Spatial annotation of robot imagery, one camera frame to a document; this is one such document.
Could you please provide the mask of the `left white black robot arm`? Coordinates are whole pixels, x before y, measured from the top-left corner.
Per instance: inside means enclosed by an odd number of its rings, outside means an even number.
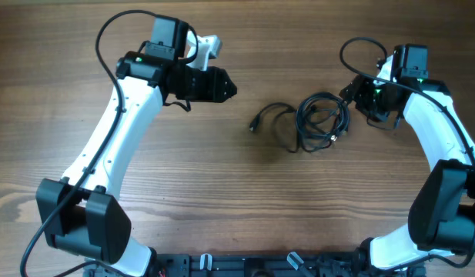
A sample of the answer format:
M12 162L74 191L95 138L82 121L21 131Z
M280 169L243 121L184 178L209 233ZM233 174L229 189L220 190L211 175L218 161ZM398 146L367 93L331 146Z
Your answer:
M59 180L41 181L35 199L47 244L85 258L86 274L161 276L156 251L137 242L119 204L126 169L168 96L185 111L194 102L222 103L237 88L211 66L222 42L188 23L156 15L152 36L108 71L111 100L80 156Z

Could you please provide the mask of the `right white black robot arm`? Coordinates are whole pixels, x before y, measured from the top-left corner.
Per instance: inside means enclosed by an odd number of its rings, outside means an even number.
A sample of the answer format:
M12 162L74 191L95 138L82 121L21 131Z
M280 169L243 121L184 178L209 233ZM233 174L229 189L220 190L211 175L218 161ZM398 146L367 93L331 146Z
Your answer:
M425 45L398 45L378 61L378 75L357 71L340 92L368 122L384 122L393 112L404 119L430 167L406 224L366 239L353 256L355 274L411 275L431 259L463 268L475 255L475 143L445 83L429 77L427 62Z

